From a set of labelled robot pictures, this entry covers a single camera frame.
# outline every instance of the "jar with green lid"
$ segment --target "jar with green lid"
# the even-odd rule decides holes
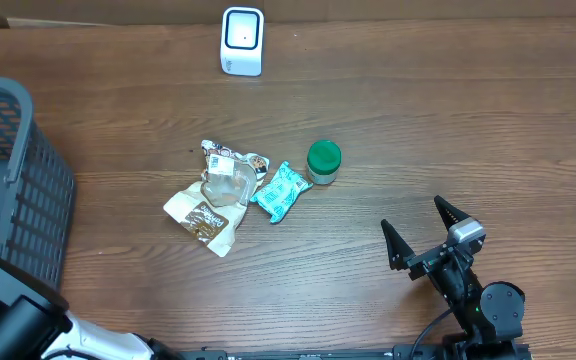
[[[337,178],[341,149],[330,140],[319,140],[308,151],[308,177],[313,183],[327,185]]]

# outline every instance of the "basket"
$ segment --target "basket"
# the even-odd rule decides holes
[[[0,78],[0,257],[54,289],[75,191],[72,170],[33,121],[30,95]]]

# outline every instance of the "wood grain surface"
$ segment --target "wood grain surface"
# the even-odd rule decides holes
[[[77,173],[63,295],[116,331],[228,351],[389,347],[446,305],[388,268],[443,195],[488,230],[474,269],[527,294],[536,359],[576,358],[576,19],[269,25],[260,78],[226,76],[220,26],[0,30],[0,76]],[[288,160],[338,142],[330,187],[284,221],[251,205],[218,258],[162,210],[202,139]],[[447,320],[428,341],[456,331]]]

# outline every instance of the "blue snack packet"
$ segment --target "blue snack packet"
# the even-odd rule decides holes
[[[272,181],[257,191],[250,199],[250,201],[258,203],[272,216],[270,218],[271,224],[280,222],[297,201],[299,194],[312,187],[312,184],[294,172],[288,165],[290,165],[288,161],[281,163]]]

